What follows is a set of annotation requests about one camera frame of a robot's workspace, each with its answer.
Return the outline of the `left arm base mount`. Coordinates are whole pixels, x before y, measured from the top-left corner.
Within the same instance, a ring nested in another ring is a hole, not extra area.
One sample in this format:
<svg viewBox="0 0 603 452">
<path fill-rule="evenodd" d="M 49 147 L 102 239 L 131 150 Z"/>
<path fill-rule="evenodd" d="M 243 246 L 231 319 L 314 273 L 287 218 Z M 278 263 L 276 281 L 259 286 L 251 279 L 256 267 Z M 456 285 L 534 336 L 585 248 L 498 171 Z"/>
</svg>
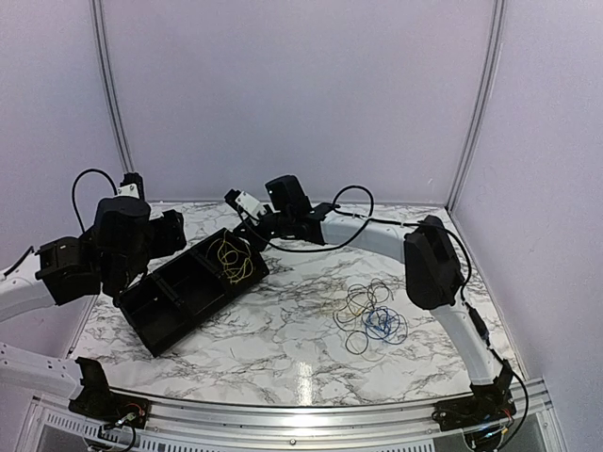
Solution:
<svg viewBox="0 0 603 452">
<path fill-rule="evenodd" d="M 124 419 L 134 428 L 144 428 L 150 410 L 147 398 L 116 393 L 108 388 L 85 387 L 69 401 L 70 412 L 116 425 Z"/>
</svg>

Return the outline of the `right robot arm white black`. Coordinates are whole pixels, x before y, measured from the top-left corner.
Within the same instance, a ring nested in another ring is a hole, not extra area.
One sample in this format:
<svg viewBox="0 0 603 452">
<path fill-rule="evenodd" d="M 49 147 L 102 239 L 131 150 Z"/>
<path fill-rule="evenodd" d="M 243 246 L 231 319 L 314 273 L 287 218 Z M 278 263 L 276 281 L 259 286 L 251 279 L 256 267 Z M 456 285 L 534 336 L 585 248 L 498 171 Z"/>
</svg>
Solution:
<svg viewBox="0 0 603 452">
<path fill-rule="evenodd" d="M 266 184 L 270 202 L 245 191 L 224 197 L 239 216 L 236 234 L 263 250 L 274 239 L 313 244 L 315 252 L 351 246 L 403 264 L 406 293 L 444 328 L 463 359 L 475 398 L 502 402 L 510 396 L 513 370 L 493 350 L 489 331 L 465 297 L 471 273 L 462 268 L 442 220 L 428 215 L 415 223 L 341 211 L 338 200 L 313 205 L 294 175 Z"/>
</svg>

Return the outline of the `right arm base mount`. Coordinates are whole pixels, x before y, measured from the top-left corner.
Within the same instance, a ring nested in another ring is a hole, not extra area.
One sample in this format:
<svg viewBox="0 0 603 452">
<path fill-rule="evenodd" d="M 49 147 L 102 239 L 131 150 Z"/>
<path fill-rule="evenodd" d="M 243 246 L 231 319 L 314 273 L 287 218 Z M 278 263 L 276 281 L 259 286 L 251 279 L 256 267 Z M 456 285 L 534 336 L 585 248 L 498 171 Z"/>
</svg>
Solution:
<svg viewBox="0 0 603 452">
<path fill-rule="evenodd" d="M 471 384 L 471 395 L 436 402 L 432 420 L 442 431 L 449 431 L 509 419 L 517 412 L 510 389 L 512 380 L 513 370 L 504 361 L 493 383 Z"/>
</svg>

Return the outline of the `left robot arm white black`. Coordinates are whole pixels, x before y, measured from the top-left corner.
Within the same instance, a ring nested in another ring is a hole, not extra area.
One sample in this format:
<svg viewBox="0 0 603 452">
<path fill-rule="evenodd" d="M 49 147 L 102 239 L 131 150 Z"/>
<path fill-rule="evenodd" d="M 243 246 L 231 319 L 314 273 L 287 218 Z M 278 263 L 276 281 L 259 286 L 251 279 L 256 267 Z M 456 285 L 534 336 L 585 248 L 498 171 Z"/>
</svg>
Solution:
<svg viewBox="0 0 603 452">
<path fill-rule="evenodd" d="M 150 205 L 117 196 L 99 201 L 93 224 L 29 249 L 1 273 L 1 318 L 9 320 L 88 296 L 117 297 L 151 261 L 186 246 L 184 217 L 169 210 L 152 218 Z M 103 367 L 86 358 L 52 358 L 1 346 L 1 380 L 76 401 L 109 391 Z"/>
</svg>

